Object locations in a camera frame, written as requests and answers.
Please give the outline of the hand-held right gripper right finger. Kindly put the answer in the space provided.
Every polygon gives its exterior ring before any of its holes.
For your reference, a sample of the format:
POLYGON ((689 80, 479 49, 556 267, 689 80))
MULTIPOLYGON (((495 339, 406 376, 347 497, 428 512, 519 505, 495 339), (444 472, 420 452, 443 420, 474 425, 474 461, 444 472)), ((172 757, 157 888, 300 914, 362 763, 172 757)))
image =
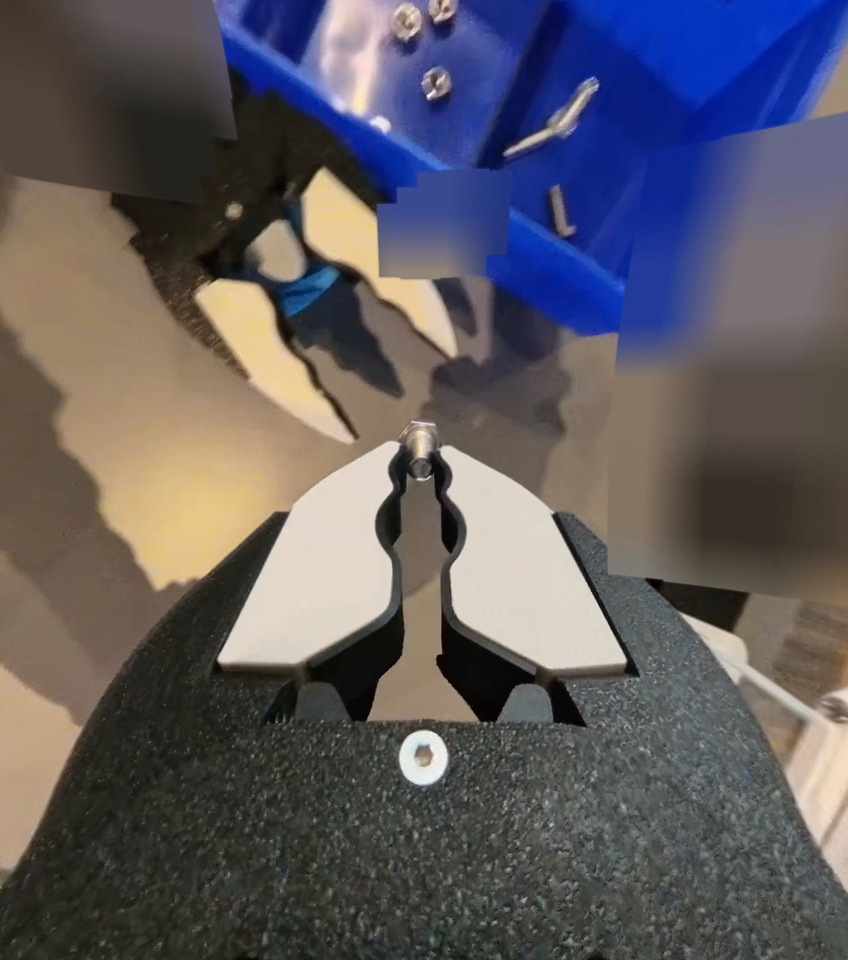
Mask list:
POLYGON ((454 544, 441 606, 464 640, 527 674, 619 678, 627 655, 556 514, 536 494, 444 445, 439 498, 454 544))

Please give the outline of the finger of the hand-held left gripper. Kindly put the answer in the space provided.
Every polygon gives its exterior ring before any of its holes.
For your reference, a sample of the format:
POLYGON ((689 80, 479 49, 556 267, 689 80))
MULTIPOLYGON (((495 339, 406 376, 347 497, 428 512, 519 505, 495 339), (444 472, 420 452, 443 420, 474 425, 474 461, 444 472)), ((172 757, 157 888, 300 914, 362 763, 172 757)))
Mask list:
POLYGON ((356 440, 305 360, 286 342, 277 309, 261 286, 216 279, 201 285, 193 298, 260 394, 326 438, 356 440))
POLYGON ((431 280, 380 274, 377 214, 331 170, 321 167, 300 194, 302 233, 310 249, 364 282, 382 303, 445 357, 458 356, 454 324, 431 280))

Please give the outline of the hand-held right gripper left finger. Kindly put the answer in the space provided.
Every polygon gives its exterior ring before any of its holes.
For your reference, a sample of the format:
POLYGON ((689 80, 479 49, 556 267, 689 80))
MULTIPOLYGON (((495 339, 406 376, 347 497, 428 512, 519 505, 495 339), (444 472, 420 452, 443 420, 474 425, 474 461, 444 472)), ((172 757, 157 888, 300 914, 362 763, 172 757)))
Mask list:
POLYGON ((217 657, 222 670, 375 682, 403 653, 405 451, 388 440, 288 512, 217 657))

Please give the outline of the blue plastic bin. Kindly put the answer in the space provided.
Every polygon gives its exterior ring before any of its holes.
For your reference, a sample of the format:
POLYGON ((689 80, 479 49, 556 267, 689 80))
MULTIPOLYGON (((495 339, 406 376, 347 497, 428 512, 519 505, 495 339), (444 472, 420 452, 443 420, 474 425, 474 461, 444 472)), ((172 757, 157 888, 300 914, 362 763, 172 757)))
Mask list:
POLYGON ((616 332, 648 157, 685 142, 810 114, 848 41, 842 1, 473 1, 409 43, 400 2, 216 2, 228 65, 326 124, 386 195, 423 171, 500 166, 512 176, 498 287, 581 335, 616 332), (422 75, 453 91, 427 102, 422 75), (576 130, 512 161, 587 78, 600 87, 576 130), (387 117, 385 135, 369 125, 387 117), (576 234, 552 229, 562 187, 576 234))

